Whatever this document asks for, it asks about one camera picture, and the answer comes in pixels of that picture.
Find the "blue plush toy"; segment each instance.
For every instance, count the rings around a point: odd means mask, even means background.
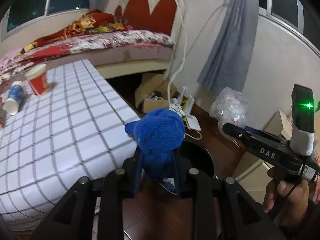
[[[173,150],[184,138],[181,117],[167,109],[156,109],[140,121],[125,125],[125,131],[134,136],[143,156],[142,167],[150,178],[173,178]]]

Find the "black trash bin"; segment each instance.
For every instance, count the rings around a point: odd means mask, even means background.
[[[182,157],[191,161],[194,168],[205,172],[209,177],[215,176],[214,161],[209,151],[199,144],[183,141],[179,149]]]

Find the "white grid tablecloth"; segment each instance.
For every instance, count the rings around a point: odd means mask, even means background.
[[[124,125],[137,114],[88,60],[47,76],[54,88],[36,97],[26,82],[30,96],[0,131],[0,213],[12,230],[33,229],[80,177],[103,177],[136,149]]]

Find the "human hand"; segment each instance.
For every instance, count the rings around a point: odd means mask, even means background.
[[[271,178],[277,177],[278,170],[276,168],[271,168],[268,171],[268,176]],[[278,186],[275,185],[274,179],[269,182],[266,188],[266,195],[263,201],[263,210],[267,213],[269,212],[274,204],[276,198],[280,195],[285,197],[289,191],[292,189],[293,184],[286,181],[281,181]],[[309,196],[309,186],[306,180],[302,181],[302,184],[297,186],[294,191],[288,196],[289,207],[285,214],[281,226],[288,229],[298,226],[308,208],[308,196]]]

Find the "green indicator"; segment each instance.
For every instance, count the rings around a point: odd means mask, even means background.
[[[308,107],[309,109],[311,108],[311,107],[313,107],[313,105],[312,104],[299,104],[299,105],[301,105],[301,106],[306,106],[306,107]]]

